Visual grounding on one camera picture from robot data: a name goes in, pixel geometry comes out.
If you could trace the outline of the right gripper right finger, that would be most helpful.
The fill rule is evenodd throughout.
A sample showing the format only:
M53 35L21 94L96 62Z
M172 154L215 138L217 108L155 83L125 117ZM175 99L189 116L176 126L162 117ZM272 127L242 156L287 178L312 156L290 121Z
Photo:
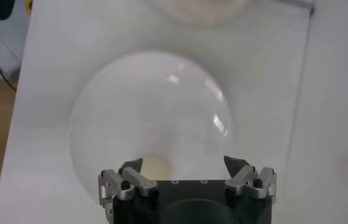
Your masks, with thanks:
M245 159L226 155L223 159L230 175L224 183L235 196L247 195L255 200L270 198L276 201L277 173L273 168L264 167L258 173Z

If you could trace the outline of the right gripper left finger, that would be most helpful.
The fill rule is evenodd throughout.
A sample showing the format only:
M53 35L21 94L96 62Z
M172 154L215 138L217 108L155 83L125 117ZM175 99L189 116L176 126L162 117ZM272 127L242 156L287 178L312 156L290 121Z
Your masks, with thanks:
M134 198L137 191L141 197L157 198L158 182L141 174L143 159L126 161L116 172L113 169L102 170L98 175L99 200L109 201L113 197L127 201Z

